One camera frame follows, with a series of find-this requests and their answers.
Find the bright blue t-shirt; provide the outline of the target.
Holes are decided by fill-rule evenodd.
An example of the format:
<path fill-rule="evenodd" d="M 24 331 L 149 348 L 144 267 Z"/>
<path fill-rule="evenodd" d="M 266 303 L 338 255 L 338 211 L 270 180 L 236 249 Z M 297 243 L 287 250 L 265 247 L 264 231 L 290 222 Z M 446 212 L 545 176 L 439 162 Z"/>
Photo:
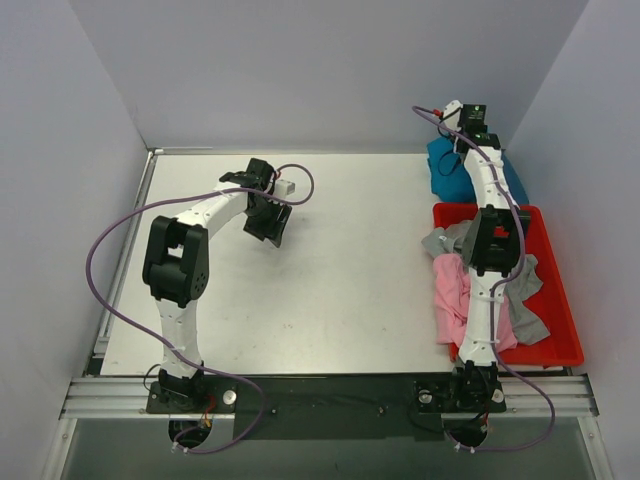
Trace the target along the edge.
<path fill-rule="evenodd" d="M 426 145 L 427 165 L 431 175 L 431 191 L 442 202 L 476 203 L 475 192 L 460 156 L 453 144 L 440 137 Z"/>

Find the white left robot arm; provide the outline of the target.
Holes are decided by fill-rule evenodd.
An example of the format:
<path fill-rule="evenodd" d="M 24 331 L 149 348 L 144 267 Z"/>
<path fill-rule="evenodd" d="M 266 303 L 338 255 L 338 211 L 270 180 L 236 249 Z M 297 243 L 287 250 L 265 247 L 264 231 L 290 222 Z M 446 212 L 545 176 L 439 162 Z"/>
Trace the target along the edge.
<path fill-rule="evenodd" d="M 292 212 L 295 183 L 268 162 L 251 159 L 244 171 L 220 177 L 214 195 L 182 213 L 158 216 L 150 227 L 142 278 L 156 301 L 164 347 L 160 392 L 184 412 L 205 401 L 203 359 L 197 340 L 197 302 L 210 277 L 209 242 L 239 215 L 254 238 L 281 245 Z"/>

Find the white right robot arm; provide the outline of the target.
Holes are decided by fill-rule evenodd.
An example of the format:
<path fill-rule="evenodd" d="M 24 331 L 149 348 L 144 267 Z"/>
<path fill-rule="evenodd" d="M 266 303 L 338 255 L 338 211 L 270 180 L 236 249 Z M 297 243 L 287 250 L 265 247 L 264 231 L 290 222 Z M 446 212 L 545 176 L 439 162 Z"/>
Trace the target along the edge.
<path fill-rule="evenodd" d="M 458 409 L 480 408 L 498 389 L 497 346 L 505 284 L 522 269 L 530 216 L 509 191 L 502 149 L 485 124 L 486 107 L 463 104 L 457 114 L 455 151 L 470 176 L 477 213 L 462 244 L 470 279 L 470 300 L 454 378 L 446 396 Z"/>

